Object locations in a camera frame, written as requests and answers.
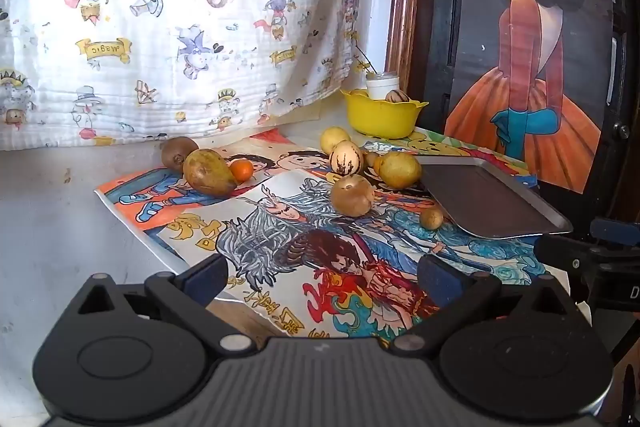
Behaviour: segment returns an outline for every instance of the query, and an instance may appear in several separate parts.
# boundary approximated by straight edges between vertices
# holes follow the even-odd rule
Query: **yellow bowl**
[[[422,108],[429,102],[371,100],[366,89],[342,91],[347,101],[347,119],[358,132],[380,138],[409,136]]]

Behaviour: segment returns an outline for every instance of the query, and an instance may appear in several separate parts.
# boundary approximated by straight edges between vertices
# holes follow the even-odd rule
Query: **baking tray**
[[[571,222],[533,190],[481,158],[416,156],[422,183],[465,232],[512,239],[571,232]]]

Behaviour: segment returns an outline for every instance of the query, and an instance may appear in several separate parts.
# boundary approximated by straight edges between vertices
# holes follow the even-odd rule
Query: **pear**
[[[207,196],[226,198],[238,187],[238,182],[225,159],[211,149],[197,149],[182,165],[188,184]]]

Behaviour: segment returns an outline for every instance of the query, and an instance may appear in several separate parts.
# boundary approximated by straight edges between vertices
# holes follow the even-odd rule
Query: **kiwi fruit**
[[[186,136],[178,136],[168,140],[162,147],[162,165],[173,172],[182,174],[182,165],[193,151],[198,150],[198,144]]]

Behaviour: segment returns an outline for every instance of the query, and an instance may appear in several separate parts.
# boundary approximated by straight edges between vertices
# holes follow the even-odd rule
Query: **white cloth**
[[[355,0],[0,0],[0,148],[214,136],[334,92]]]

